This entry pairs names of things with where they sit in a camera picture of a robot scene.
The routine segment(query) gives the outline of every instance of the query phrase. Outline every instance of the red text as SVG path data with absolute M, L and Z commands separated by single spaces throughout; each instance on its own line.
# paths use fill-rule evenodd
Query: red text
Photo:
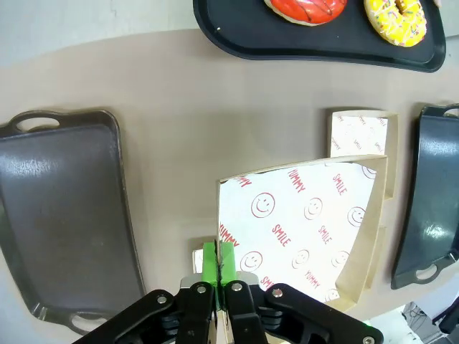
M 250 185 L 252 183 L 250 179 L 245 178 L 245 177 L 237 177 L 236 180 L 239 181 L 241 188 L 243 188 L 244 186 Z
M 358 149 L 361 149 L 361 144 L 357 140 L 354 140 L 354 145 L 356 145 Z
M 270 288 L 274 285 L 274 282 L 271 282 L 271 280 L 269 279 L 269 277 L 263 277 L 263 279 L 261 280 L 260 282 L 262 285 L 266 286 L 266 289 L 267 288 Z
M 341 174 L 337 174 L 333 177 L 333 181 L 335 182 L 336 190 L 338 191 L 339 195 L 342 196 L 347 191 L 347 188 L 344 185 L 343 180 L 341 179 Z
M 290 171 L 288 175 L 290 176 L 290 179 L 293 182 L 293 186 L 295 186 L 298 193 L 306 190 L 306 188 L 303 186 L 303 183 L 301 182 L 301 178 L 300 178 L 300 175 L 298 174 L 298 170 L 295 169 L 293 171 Z
M 380 153 L 382 153 L 382 148 L 381 148 L 380 144 L 379 144 L 378 142 L 376 142 L 374 145 L 376 146 L 376 148 L 378 149 L 378 151 L 379 151 Z
M 278 238 L 280 244 L 285 247 L 286 244 L 291 242 L 291 240 L 288 238 L 287 233 L 285 233 L 282 230 L 282 227 L 279 224 L 276 224 L 275 227 L 273 228 L 273 233 L 276 235 Z
M 304 277 L 306 277 L 306 280 L 314 287 L 314 289 L 317 289 L 321 286 L 317 278 L 313 275 L 313 273 L 310 270 L 304 275 Z
M 232 242 L 235 245 L 235 247 L 239 245 L 236 239 L 232 237 L 231 233 L 228 232 L 228 229 L 222 224 L 220 224 L 219 232 L 220 232 L 220 239 L 223 240 L 224 242 Z
M 331 240 L 330 233 L 327 231 L 327 228 L 325 226 L 322 226 L 319 230 L 318 233 L 321 235 L 321 238 L 325 245 L 327 245 Z
M 341 147 L 339 146 L 339 144 L 336 142 L 335 138 L 331 138 L 331 142 L 333 143 L 333 145 L 335 146 L 335 148 L 339 151 L 341 149 Z
M 383 127 L 386 126 L 386 122 L 382 118 L 378 118 L 379 124 L 382 125 Z

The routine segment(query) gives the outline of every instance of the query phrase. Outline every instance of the smiley face print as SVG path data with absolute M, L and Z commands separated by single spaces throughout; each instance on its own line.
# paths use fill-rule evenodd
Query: smiley face print
M 339 251 L 331 259 L 331 264 L 334 267 L 342 267 L 346 264 L 348 258 L 349 253 L 347 253 L 346 251 Z
M 251 251 L 247 253 L 240 262 L 242 271 L 254 272 L 263 263 L 263 256 L 258 251 Z
M 310 199 L 309 204 L 304 207 L 304 217 L 308 220 L 314 220 L 321 214 L 322 208 L 323 203 L 321 199 L 317 197 Z
M 309 251 L 307 249 L 302 249 L 296 253 L 292 259 L 292 268 L 299 269 L 303 264 L 309 260 Z
M 361 222 L 364 220 L 365 210 L 359 206 L 355 206 L 347 214 L 347 221 L 354 226 L 360 227 Z
M 328 292 L 325 294 L 325 301 L 332 301 L 335 299 L 339 299 L 339 293 L 338 290 L 336 289 L 330 289 Z
M 361 171 L 364 173 L 364 176 L 366 176 L 368 179 L 375 179 L 376 178 L 376 171 L 373 171 L 372 169 L 362 166 Z
M 275 199 L 273 195 L 268 192 L 260 193 L 252 202 L 252 214 L 257 218 L 262 219 L 273 212 L 274 206 Z

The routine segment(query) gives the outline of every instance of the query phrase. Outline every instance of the rectangular tray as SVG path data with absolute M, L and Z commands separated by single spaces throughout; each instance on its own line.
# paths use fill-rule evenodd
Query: rectangular tray
M 19 129 L 31 118 L 57 128 Z M 107 319 L 145 295 L 120 131 L 102 110 L 31 111 L 0 128 L 0 247 L 33 316 Z
M 377 34 L 363 0 L 348 0 L 337 19 L 317 27 L 292 24 L 263 0 L 194 0 L 194 15 L 215 45 L 246 59 L 342 61 L 434 72 L 445 60 L 445 33 L 434 1 L 420 1 L 427 35 L 410 48 L 396 47 Z
M 402 240 L 392 271 L 392 289 L 433 281 L 459 260 L 459 109 L 427 106 L 417 122 Z

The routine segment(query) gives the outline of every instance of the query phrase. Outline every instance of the green gripper pad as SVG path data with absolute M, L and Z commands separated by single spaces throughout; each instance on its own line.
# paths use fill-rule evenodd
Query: green gripper pad
M 215 254 L 215 244 L 213 242 L 204 243 L 202 259 L 202 281 L 217 287 L 217 255 Z
M 220 254 L 222 256 L 222 264 L 220 266 L 221 284 L 224 287 L 231 281 L 237 280 L 236 262 L 235 262 L 235 247 L 232 242 L 222 242 L 220 244 Z

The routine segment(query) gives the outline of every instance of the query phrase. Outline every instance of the dark gray tray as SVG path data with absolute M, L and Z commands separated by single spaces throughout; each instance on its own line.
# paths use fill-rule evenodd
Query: dark gray tray
M 21 131 L 30 118 L 57 128 Z M 0 247 L 40 320 L 85 331 L 145 295 L 126 198 L 120 131 L 102 110 L 31 111 L 0 128 Z
M 446 115 L 452 109 L 459 105 L 427 106 L 418 120 L 410 199 L 392 289 L 430 283 L 459 260 L 459 118 Z M 417 275 L 429 268 L 431 275 Z

